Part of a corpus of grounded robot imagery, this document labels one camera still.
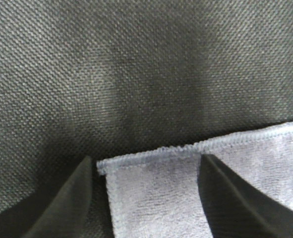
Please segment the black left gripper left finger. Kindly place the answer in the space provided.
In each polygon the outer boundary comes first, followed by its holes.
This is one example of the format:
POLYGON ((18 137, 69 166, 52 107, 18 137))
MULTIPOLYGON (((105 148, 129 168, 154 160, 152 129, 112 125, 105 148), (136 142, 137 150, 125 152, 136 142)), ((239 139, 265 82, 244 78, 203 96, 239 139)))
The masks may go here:
POLYGON ((92 159, 85 157, 59 188, 25 238, 78 238, 92 198, 92 159))

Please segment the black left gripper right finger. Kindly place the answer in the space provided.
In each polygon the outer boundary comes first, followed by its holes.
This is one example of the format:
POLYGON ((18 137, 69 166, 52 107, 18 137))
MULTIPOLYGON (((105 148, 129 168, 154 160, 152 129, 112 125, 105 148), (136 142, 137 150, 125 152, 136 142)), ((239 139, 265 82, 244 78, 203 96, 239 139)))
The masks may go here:
POLYGON ((203 154, 198 192, 215 238, 293 238, 293 210, 262 193, 213 154, 203 154))

